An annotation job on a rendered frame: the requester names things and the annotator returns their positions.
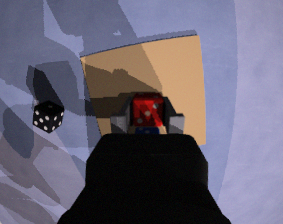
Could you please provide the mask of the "blue die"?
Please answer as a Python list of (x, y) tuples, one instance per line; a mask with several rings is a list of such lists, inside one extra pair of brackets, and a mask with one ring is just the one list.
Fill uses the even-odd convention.
[(137, 127), (135, 134), (160, 134), (158, 127)]

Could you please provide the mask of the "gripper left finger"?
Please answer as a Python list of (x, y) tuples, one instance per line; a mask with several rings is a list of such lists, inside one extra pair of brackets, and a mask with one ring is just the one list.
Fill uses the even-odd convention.
[(111, 133), (128, 134), (130, 126), (133, 126), (133, 96), (129, 96), (119, 113), (110, 116)]

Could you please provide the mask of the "black die with white pips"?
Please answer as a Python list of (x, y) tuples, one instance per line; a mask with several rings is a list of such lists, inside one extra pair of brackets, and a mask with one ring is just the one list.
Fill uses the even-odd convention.
[(65, 109), (51, 101), (34, 106), (32, 124), (41, 130), (51, 133), (62, 124)]

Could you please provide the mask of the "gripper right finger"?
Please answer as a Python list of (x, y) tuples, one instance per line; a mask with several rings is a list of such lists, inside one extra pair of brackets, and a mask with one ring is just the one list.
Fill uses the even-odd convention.
[(182, 113), (176, 113), (173, 105), (167, 96), (163, 96), (163, 114), (162, 124), (167, 134), (183, 134), (185, 116)]

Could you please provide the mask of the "tan flat mat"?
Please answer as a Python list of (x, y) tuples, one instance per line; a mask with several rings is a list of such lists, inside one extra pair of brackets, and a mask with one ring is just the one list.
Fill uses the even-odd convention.
[(200, 38), (147, 42), (81, 58), (101, 135), (111, 133), (110, 116), (129, 96), (160, 93), (185, 115), (183, 134), (206, 144), (203, 64)]

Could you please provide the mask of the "red die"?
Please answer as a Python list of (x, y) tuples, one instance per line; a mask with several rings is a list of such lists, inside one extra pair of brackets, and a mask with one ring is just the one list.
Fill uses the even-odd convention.
[(162, 126), (163, 98), (160, 93), (136, 93), (132, 103), (134, 126)]

